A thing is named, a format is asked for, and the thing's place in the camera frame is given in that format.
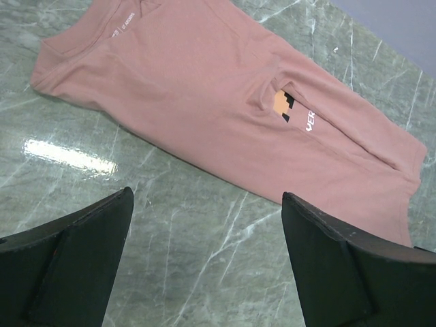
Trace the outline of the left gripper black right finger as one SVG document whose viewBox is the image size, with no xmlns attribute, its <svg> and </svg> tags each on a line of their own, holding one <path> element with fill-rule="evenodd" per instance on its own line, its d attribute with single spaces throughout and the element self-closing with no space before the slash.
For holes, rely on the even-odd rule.
<svg viewBox="0 0 436 327">
<path fill-rule="evenodd" d="M 307 326 L 435 325 L 435 254 L 284 193 L 281 219 Z"/>
</svg>

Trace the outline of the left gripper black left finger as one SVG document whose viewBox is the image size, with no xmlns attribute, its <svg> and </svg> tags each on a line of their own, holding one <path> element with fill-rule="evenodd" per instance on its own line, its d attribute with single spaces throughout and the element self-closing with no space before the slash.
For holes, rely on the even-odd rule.
<svg viewBox="0 0 436 327">
<path fill-rule="evenodd" d="M 101 326 L 133 209 L 126 187 L 1 238 L 1 325 Z"/>
</svg>

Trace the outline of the pink t-shirt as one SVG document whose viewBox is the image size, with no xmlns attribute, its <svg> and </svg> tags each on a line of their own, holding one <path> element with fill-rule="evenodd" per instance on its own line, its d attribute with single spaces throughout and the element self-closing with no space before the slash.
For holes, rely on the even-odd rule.
<svg viewBox="0 0 436 327">
<path fill-rule="evenodd" d="M 229 1 L 94 1 L 42 40 L 31 87 L 273 202 L 292 192 L 411 243 L 426 147 Z"/>
</svg>

